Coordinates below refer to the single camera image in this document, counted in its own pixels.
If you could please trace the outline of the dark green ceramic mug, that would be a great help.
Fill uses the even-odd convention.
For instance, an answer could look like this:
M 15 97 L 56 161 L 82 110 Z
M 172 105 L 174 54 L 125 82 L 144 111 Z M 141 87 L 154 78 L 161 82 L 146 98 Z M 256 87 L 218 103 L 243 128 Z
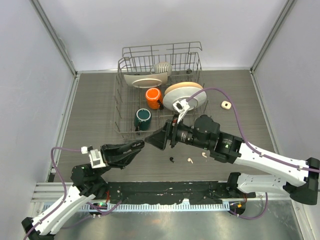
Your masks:
M 151 126 L 152 114 L 146 108 L 140 108 L 134 115 L 134 127 L 135 131 L 147 131 Z

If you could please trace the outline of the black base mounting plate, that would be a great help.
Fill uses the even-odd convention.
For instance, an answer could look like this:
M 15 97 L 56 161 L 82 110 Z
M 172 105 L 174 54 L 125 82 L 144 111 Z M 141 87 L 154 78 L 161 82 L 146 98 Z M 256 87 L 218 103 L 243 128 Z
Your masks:
M 220 204 L 223 199 L 253 199 L 219 181 L 109 182 L 109 200 L 131 205 L 174 205 L 188 199 L 191 205 Z

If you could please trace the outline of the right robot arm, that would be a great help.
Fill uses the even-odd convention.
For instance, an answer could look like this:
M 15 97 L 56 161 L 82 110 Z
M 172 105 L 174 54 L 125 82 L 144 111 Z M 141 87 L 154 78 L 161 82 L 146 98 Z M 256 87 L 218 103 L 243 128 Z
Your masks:
M 286 157 L 262 149 L 241 137 L 222 132 L 220 124 L 203 114 L 193 126 L 178 121 L 175 116 L 145 142 L 164 150 L 183 143 L 203 150 L 220 163 L 251 167 L 264 175 L 233 172 L 226 184 L 226 193 L 233 198 L 242 193 L 266 192 L 288 195 L 292 200 L 314 206 L 318 202 L 320 161 L 314 157 L 306 160 Z

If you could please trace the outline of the cream oval dish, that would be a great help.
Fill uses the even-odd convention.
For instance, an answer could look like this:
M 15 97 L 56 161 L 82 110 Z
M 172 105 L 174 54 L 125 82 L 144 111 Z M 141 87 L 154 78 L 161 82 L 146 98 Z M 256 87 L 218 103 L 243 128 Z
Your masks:
M 123 75 L 125 82 L 130 87 L 139 89 L 149 89 L 165 85 L 168 81 L 167 73 L 148 75 Z

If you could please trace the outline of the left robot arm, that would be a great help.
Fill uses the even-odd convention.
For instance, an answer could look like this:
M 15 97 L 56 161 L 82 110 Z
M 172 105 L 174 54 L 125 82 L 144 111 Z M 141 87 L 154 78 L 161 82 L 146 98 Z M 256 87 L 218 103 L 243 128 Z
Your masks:
M 73 167 L 70 177 L 72 185 L 67 187 L 66 183 L 62 183 L 63 195 L 50 208 L 21 222 L 24 239 L 52 240 L 80 207 L 91 200 L 107 198 L 110 187 L 103 174 L 112 168 L 124 169 L 144 146 L 143 140 L 136 140 L 125 144 L 104 144 L 99 149 L 81 147 L 78 152 L 87 155 L 89 163 Z

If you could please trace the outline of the beige ceramic plate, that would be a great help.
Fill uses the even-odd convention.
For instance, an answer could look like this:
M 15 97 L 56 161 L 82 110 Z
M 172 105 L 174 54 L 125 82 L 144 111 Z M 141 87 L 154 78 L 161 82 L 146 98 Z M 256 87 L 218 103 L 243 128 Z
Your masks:
M 182 87 L 195 87 L 198 89 L 203 89 L 202 85 L 196 83 L 196 82 L 192 82 L 192 81 L 185 81 L 185 82 L 179 82 L 176 84 L 173 84 L 171 86 L 169 86 L 165 92 L 164 95 L 168 94 L 170 91 L 178 89 L 178 88 L 182 88 Z

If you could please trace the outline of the striped grey white cup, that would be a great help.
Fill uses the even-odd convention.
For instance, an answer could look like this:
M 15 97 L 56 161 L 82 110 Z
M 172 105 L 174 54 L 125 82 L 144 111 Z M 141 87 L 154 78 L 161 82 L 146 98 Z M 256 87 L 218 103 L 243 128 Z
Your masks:
M 159 62 L 151 67 L 151 74 L 162 74 L 167 73 L 167 76 L 171 76 L 172 74 L 172 65 L 169 62 Z

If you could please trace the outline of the orange ceramic mug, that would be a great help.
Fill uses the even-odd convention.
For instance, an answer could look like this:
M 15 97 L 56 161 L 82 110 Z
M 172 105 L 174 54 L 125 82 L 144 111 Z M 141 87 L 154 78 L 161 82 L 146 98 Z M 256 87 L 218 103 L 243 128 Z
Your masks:
M 147 105 L 153 110 L 163 110 L 163 97 L 159 88 L 149 88 L 145 93 Z

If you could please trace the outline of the cream square earbud case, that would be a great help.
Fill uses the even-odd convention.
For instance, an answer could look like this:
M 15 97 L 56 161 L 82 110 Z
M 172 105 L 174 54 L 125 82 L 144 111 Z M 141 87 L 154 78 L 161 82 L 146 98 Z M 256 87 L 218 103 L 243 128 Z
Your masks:
M 220 106 L 225 110 L 230 110 L 232 104 L 229 101 L 223 101 Z

